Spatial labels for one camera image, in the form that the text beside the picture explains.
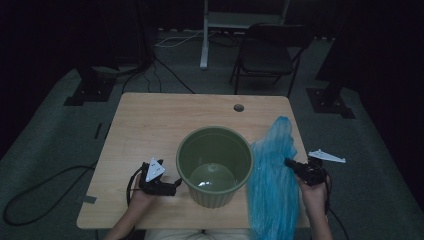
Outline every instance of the human hand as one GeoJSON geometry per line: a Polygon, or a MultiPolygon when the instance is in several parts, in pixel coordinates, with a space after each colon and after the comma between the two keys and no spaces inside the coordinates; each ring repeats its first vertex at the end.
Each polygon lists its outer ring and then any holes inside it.
{"type": "Polygon", "coordinates": [[[134,190],[131,196],[130,205],[128,208],[133,209],[134,211],[140,211],[141,213],[145,211],[157,198],[155,195],[149,195],[140,190],[139,182],[141,175],[138,174],[134,183],[134,190]]]}
{"type": "Polygon", "coordinates": [[[309,186],[298,176],[296,180],[302,191],[303,204],[308,217],[325,215],[325,202],[328,197],[325,183],[309,186]]]}

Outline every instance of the chair leg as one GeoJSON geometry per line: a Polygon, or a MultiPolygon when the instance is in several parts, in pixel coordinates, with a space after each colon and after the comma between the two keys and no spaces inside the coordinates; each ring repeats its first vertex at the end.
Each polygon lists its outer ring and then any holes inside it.
{"type": "Polygon", "coordinates": [[[275,79],[275,81],[272,83],[272,85],[275,85],[275,84],[278,82],[278,80],[280,80],[280,78],[281,78],[282,76],[283,76],[283,75],[278,76],[278,77],[275,79]]]}
{"type": "Polygon", "coordinates": [[[241,70],[241,66],[237,66],[236,84],[235,84],[235,87],[234,87],[234,95],[237,95],[238,83],[239,83],[239,78],[240,78],[240,70],[241,70]]]}
{"type": "Polygon", "coordinates": [[[231,72],[230,83],[232,83],[232,82],[233,82],[234,73],[236,72],[236,68],[237,68],[237,66],[238,66],[238,60],[237,60],[237,61],[236,61],[236,63],[234,64],[233,71],[231,72]]]}
{"type": "Polygon", "coordinates": [[[290,98],[291,90],[294,85],[294,80],[296,79],[296,75],[297,75],[297,69],[299,69],[299,62],[300,62],[300,57],[297,59],[296,66],[294,68],[292,78],[290,80],[290,86],[289,86],[289,91],[287,92],[287,98],[290,98]]]}

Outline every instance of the plastic bag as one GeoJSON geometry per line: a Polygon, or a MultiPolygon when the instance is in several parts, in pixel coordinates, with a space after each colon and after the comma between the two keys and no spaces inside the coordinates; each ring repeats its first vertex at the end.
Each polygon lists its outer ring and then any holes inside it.
{"type": "Polygon", "coordinates": [[[297,151],[291,123],[279,117],[267,135],[252,143],[254,169],[247,182],[252,239],[293,239],[299,212],[299,188],[284,159],[297,151]]]}

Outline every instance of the wooden table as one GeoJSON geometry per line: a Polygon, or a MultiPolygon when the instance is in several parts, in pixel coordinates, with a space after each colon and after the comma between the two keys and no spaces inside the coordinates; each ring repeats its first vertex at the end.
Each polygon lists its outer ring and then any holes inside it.
{"type": "MultiPolygon", "coordinates": [[[[164,159],[163,182],[177,180],[177,149],[193,130],[225,126],[252,143],[265,136],[279,116],[290,119],[298,151],[295,160],[305,162],[306,152],[285,97],[125,93],[87,192],[96,201],[83,203],[77,225],[83,229],[112,228],[127,209],[125,192],[130,177],[152,157],[164,159]],[[242,104],[244,111],[235,111],[235,104],[242,104]]],[[[309,227],[303,204],[299,202],[298,227],[309,227]]],[[[247,209],[245,187],[227,205],[209,209],[191,199],[183,182],[175,197],[158,197],[137,228],[249,228],[247,209]]]]}

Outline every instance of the black chair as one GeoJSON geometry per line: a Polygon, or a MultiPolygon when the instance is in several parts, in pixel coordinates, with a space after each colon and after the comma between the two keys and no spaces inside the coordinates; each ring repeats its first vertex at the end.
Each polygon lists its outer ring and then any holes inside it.
{"type": "Polygon", "coordinates": [[[237,95],[240,76],[274,77],[275,85],[281,76],[292,74],[289,98],[300,56],[314,38],[314,33],[303,25],[258,23],[250,26],[244,34],[230,78],[231,83],[236,77],[234,94],[237,95]],[[296,49],[293,56],[288,50],[291,48],[296,49]]]}

